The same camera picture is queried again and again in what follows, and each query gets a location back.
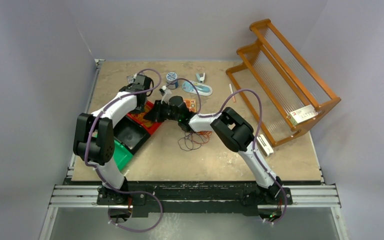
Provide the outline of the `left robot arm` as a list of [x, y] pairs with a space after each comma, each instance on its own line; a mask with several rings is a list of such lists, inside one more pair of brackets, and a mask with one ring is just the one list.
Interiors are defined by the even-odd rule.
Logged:
[[147, 93], [155, 89], [154, 81], [137, 74], [132, 83], [122, 87], [115, 97], [92, 113], [81, 113], [76, 120], [73, 153], [92, 168], [118, 205], [126, 203], [131, 193], [126, 177], [114, 160], [114, 127], [129, 113], [142, 113]]

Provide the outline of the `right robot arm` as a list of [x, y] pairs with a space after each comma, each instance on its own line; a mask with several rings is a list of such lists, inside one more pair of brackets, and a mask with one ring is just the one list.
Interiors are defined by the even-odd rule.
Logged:
[[272, 204], [280, 196], [287, 196], [280, 178], [270, 169], [257, 149], [253, 127], [233, 108], [226, 107], [219, 113], [199, 115], [189, 110], [181, 96], [173, 96], [168, 101], [155, 101], [144, 119], [155, 123], [176, 121], [187, 133], [215, 133], [225, 147], [243, 158], [255, 177], [264, 202]]

